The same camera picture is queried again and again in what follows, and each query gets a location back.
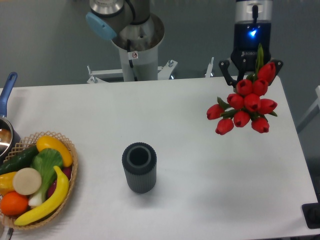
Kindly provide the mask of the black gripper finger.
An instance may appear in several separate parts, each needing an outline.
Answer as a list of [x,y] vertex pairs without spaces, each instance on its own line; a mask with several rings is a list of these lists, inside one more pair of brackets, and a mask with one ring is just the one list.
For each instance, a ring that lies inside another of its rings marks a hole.
[[268,62],[268,82],[272,83],[280,70],[282,69],[284,63],[281,60],[273,59]]
[[237,80],[233,79],[232,76],[229,73],[229,66],[231,64],[230,59],[220,60],[218,63],[219,69],[225,79],[225,82],[228,86],[232,86],[233,88],[237,85]]

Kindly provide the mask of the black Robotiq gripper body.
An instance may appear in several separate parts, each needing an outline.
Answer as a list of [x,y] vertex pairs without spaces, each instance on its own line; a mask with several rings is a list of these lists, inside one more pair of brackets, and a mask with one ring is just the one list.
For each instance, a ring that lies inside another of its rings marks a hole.
[[233,51],[230,59],[238,70],[238,77],[256,70],[259,46],[263,50],[263,63],[271,59],[270,22],[242,22],[234,25]]

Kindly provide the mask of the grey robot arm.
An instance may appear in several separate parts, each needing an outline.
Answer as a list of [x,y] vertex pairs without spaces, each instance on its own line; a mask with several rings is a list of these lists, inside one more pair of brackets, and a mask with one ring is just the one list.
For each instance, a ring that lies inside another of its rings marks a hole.
[[[158,47],[164,39],[161,19],[150,11],[148,0],[92,0],[86,22],[101,39],[111,41],[118,49],[126,82],[169,80],[177,62],[158,65]],[[272,58],[270,35],[271,0],[238,0],[235,3],[233,50],[218,64],[230,86],[244,77],[256,77],[265,67],[275,77],[283,62]]]

